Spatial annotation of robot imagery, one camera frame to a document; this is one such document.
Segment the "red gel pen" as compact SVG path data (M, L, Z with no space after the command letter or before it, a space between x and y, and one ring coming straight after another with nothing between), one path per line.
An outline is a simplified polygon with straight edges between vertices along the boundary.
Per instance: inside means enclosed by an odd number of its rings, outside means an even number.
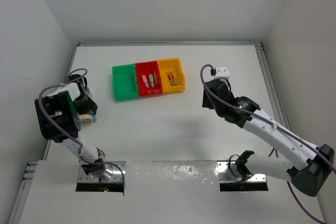
M176 80L175 80L175 78L174 78L174 75L173 75L173 73L172 72L170 72L170 75L171 75L171 78L172 78L172 82L174 83L174 85L176 86L177 85L177 82L176 82Z

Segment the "orange pen cap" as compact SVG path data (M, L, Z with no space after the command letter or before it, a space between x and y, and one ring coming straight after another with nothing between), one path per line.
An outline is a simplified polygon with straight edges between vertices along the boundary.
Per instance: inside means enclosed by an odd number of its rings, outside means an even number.
M157 86L157 75L155 71L153 72L153 77L154 77L155 86Z

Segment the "beige masking tape roll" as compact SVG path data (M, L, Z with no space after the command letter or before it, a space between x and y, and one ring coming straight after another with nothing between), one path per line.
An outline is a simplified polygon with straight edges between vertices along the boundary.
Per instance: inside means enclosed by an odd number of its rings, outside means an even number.
M82 115L79 115L79 120L80 120L81 125L89 124L93 122L93 116L90 114L82 114Z

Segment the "large tape roll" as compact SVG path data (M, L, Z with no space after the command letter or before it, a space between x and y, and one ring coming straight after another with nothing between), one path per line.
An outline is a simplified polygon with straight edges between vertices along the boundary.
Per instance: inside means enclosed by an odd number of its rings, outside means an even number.
M92 92L90 91L90 89L87 87L87 88L85 88L85 92L86 92L86 95L90 98L90 99L92 99Z

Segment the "pink gel pen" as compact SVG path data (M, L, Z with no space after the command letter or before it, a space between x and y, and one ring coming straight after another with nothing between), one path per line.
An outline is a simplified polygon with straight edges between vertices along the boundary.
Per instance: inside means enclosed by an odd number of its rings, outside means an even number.
M171 76L170 76L169 72L166 72L166 74L167 74L167 78L169 80L170 86L174 86L173 81L171 79Z

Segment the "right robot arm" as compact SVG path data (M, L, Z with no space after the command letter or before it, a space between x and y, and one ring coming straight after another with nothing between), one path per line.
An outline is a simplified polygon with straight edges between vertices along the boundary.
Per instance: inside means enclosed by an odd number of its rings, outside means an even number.
M332 171L332 147L297 140L298 136L272 119L256 102L235 97L223 78L205 83L202 106L215 110L228 123L253 133L284 156L275 159L244 151L234 164L239 176L265 174L292 183L305 195L318 194Z

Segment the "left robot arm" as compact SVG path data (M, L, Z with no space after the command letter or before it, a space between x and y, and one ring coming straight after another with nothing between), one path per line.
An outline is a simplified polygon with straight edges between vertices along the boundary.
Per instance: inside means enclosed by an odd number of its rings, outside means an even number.
M69 149L86 175L102 178L106 171L104 153L80 134L83 123L96 122L98 106L92 99L87 79L78 74L48 96L34 101L42 136Z

